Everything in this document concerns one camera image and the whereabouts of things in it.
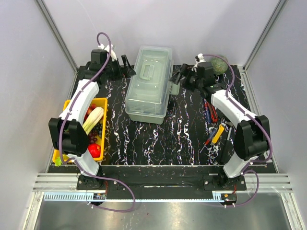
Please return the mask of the translucent green tool box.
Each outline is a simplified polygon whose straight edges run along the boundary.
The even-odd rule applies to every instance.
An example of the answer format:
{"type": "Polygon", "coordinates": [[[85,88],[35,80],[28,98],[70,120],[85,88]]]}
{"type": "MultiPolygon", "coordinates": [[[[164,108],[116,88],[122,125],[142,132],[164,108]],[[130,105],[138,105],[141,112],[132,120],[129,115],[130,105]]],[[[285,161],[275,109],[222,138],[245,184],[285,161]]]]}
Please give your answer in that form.
{"type": "Polygon", "coordinates": [[[169,95],[172,91],[169,79],[173,73],[172,49],[168,47],[141,46],[125,97],[125,112],[132,121],[162,124],[166,116],[169,95]]]}

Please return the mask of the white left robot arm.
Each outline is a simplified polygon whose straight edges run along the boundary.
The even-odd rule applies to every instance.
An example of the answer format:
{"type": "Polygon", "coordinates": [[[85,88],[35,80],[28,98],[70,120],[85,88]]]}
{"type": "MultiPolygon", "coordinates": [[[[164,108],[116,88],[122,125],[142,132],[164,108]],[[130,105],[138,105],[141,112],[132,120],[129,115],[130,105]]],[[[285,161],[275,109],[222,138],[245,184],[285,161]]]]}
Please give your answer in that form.
{"type": "Polygon", "coordinates": [[[101,188],[105,181],[102,169],[92,157],[89,133],[104,116],[105,109],[98,107],[88,112],[92,100],[105,80],[118,81],[135,75],[126,55],[122,64],[110,47],[94,49],[91,59],[79,67],[77,89],[65,110],[48,123],[52,144],[59,151],[59,161],[65,165],[74,162],[81,179],[93,189],[101,188]]]}

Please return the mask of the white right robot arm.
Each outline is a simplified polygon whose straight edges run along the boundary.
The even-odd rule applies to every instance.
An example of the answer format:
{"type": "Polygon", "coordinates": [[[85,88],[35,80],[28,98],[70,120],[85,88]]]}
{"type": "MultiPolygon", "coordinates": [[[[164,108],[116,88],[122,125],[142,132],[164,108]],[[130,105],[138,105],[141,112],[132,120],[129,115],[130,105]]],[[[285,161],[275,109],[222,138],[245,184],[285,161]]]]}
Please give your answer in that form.
{"type": "Polygon", "coordinates": [[[272,154],[269,119],[256,115],[242,106],[231,94],[230,87],[219,83],[213,65],[205,61],[200,53],[195,57],[195,65],[182,64],[170,82],[181,85],[189,91],[198,90],[201,96],[219,109],[236,129],[234,154],[225,163],[222,171],[213,180],[215,186],[228,190],[247,172],[247,167],[259,162],[265,152],[272,154]]]}

